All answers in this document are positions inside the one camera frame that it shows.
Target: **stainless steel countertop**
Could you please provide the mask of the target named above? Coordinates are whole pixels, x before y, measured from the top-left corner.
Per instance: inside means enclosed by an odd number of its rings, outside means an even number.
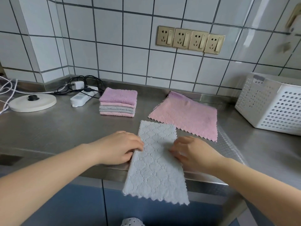
[[[120,83],[111,83],[111,86],[138,91],[134,118],[101,116],[97,99],[92,98],[84,106],[72,108],[71,95],[57,96],[56,105],[46,110],[32,113],[9,111],[2,114],[0,153],[22,156],[34,162],[79,144],[95,141],[118,130],[137,134],[140,121],[153,121],[147,116],[167,94],[166,90],[151,87]],[[219,124],[218,142],[207,141],[210,145],[227,157],[301,189],[300,137],[255,129],[232,105],[209,105],[218,109]],[[181,130],[177,130],[177,134],[190,135]],[[99,165],[84,172],[82,176],[122,182],[126,178],[128,167],[128,163],[108,167]],[[201,186],[225,185],[213,176],[190,170],[186,170],[185,177],[188,180],[199,181]]]

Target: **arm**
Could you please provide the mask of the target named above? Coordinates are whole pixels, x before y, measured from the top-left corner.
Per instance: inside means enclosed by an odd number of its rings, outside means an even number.
[[[20,225],[66,184],[96,164],[130,160],[141,139],[124,131],[32,164],[0,179],[0,225]]]
[[[179,137],[170,151],[181,163],[236,189],[277,226],[301,225],[300,190],[223,157],[198,138]]]

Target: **white container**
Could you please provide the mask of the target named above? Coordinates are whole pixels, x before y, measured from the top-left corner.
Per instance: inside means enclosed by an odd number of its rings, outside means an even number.
[[[251,73],[235,108],[255,128],[301,136],[301,80]]]

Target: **purple towel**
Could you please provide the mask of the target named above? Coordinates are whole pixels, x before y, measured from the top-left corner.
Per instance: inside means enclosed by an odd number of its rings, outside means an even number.
[[[103,95],[99,99],[101,102],[119,102],[129,105],[136,105],[137,103],[137,91],[126,89],[111,89],[106,88]]]

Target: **person's left hand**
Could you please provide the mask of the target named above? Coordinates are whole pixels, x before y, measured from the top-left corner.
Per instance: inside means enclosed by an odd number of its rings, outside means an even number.
[[[126,131],[118,131],[86,145],[95,164],[121,164],[131,159],[133,149],[143,150],[140,137]]]

